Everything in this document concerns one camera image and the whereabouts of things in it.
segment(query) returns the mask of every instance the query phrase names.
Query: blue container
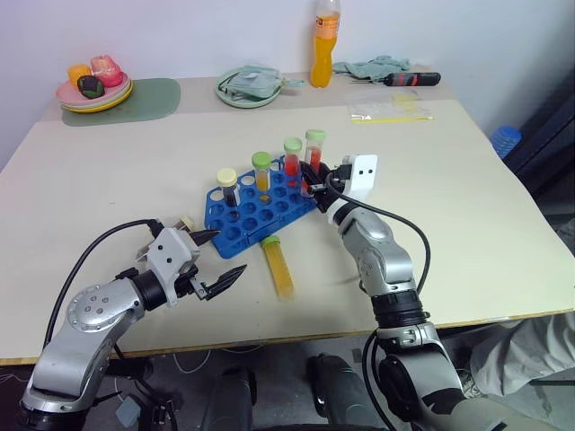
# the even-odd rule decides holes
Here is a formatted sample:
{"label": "blue container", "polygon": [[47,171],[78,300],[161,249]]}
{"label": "blue container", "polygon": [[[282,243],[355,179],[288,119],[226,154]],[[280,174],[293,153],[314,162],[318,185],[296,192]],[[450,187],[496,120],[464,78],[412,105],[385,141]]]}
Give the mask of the blue container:
{"label": "blue container", "polygon": [[238,177],[239,207],[230,207],[223,199],[214,200],[220,188],[212,189],[206,195],[204,225],[221,231],[212,242],[222,258],[232,258],[316,208],[315,199],[300,195],[301,179],[292,184],[293,178],[290,178],[288,186],[283,157],[275,159],[274,165],[279,170],[270,170],[270,201],[267,204],[260,200],[254,171]]}
{"label": "blue container", "polygon": [[502,126],[495,130],[490,140],[497,155],[500,159],[504,159],[521,141],[521,132],[512,126]]}

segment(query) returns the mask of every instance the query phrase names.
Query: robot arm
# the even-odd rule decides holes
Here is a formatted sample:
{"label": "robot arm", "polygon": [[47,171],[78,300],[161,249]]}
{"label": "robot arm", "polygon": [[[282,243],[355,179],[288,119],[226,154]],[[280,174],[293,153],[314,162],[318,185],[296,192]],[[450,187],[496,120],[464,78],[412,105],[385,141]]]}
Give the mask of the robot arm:
{"label": "robot arm", "polygon": [[[363,199],[373,188],[377,157],[347,156],[333,173],[332,186]],[[423,311],[411,259],[378,215],[334,195],[318,173],[303,166],[310,191],[328,223],[338,225],[345,248],[356,261],[360,287],[371,298],[378,323],[376,343],[386,357],[377,367],[377,386],[401,420],[429,431],[551,430],[495,401],[467,400],[435,326]]]}
{"label": "robot arm", "polygon": [[200,283],[195,265],[199,247],[218,231],[187,233],[164,228],[143,251],[146,271],[124,271],[110,283],[91,286],[66,309],[59,333],[44,348],[25,393],[20,421],[31,429],[81,429],[116,341],[146,311],[195,293],[209,300],[226,290],[245,266],[234,268],[212,286]]}

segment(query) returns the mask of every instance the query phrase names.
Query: blue test tube rack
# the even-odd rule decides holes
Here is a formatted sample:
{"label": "blue test tube rack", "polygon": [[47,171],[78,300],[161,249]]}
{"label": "blue test tube rack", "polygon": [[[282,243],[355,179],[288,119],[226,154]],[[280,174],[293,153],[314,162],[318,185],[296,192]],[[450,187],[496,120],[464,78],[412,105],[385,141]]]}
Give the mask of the blue test tube rack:
{"label": "blue test tube rack", "polygon": [[222,258],[232,258],[316,208],[313,198],[300,195],[301,179],[294,183],[293,177],[286,176],[283,157],[273,160],[271,166],[277,169],[270,169],[269,199],[265,203],[255,187],[254,171],[238,177],[239,207],[227,205],[219,187],[206,195],[204,225],[221,231],[212,242]]}

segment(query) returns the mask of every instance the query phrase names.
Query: white table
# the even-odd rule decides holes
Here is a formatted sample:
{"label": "white table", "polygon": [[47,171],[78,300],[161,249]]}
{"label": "white table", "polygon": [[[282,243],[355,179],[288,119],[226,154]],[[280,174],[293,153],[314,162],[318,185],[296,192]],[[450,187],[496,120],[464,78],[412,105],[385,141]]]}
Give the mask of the white table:
{"label": "white table", "polygon": [[[213,93],[214,82],[181,80],[181,106],[164,119],[71,128],[53,103],[34,125],[0,173],[0,363],[30,363],[39,355],[58,291],[96,236],[146,217],[170,224],[189,215],[200,227],[219,168],[247,172],[253,152],[279,154],[286,136],[303,137],[307,128],[327,130],[329,164],[345,154],[379,155],[368,202],[410,218],[428,235],[432,260],[422,302],[439,327],[573,308],[573,257],[443,85],[419,90],[434,120],[357,125],[346,100],[367,88],[348,78],[335,77],[326,90],[282,95],[258,110],[227,107]],[[419,238],[389,223],[419,276]],[[376,326],[353,259],[323,215],[306,215],[279,236],[296,286],[293,302],[278,301],[259,247],[223,260],[207,244],[200,277],[213,281],[247,263],[236,284],[208,303],[189,296],[174,309],[150,312],[121,347],[143,354]],[[86,261],[68,299],[133,266],[150,239],[144,227],[111,237]]]}

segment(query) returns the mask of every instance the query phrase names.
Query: towel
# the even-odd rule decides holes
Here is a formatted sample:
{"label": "towel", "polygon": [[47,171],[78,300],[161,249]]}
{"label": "towel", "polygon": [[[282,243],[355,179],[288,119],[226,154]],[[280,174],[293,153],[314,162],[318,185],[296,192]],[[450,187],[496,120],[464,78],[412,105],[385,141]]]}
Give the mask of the towel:
{"label": "towel", "polygon": [[409,70],[410,60],[394,60],[390,56],[379,56],[367,63],[346,63],[344,61],[333,64],[333,72],[358,79],[370,79],[375,81],[389,74]]}

